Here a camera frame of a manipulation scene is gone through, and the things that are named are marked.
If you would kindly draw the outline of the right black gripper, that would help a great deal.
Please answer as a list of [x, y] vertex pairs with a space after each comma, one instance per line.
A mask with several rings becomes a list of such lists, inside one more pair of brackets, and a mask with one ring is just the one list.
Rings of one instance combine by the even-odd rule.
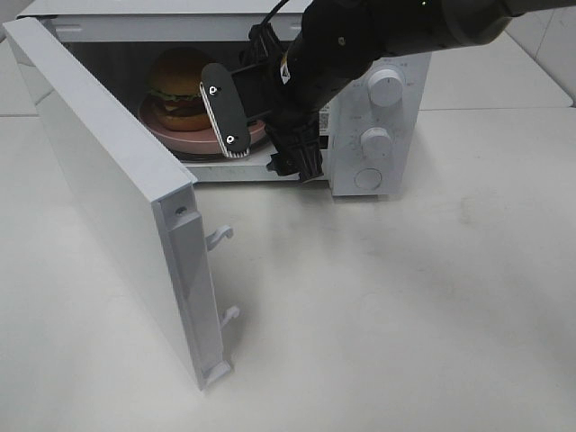
[[360, 29], [304, 26], [286, 45], [271, 26], [254, 26], [240, 64], [231, 75], [247, 118], [262, 120], [271, 139], [290, 140], [266, 170], [301, 183], [323, 176], [319, 111], [360, 76]]

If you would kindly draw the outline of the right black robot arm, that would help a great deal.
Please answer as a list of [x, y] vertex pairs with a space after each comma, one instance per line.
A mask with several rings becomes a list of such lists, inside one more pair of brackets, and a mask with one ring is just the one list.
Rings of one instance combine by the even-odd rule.
[[247, 117], [265, 123], [276, 152], [266, 168], [306, 182], [322, 174], [322, 107], [380, 58], [486, 45], [516, 17], [569, 7], [546, 0], [313, 1], [283, 45], [270, 23], [254, 25], [234, 78]]

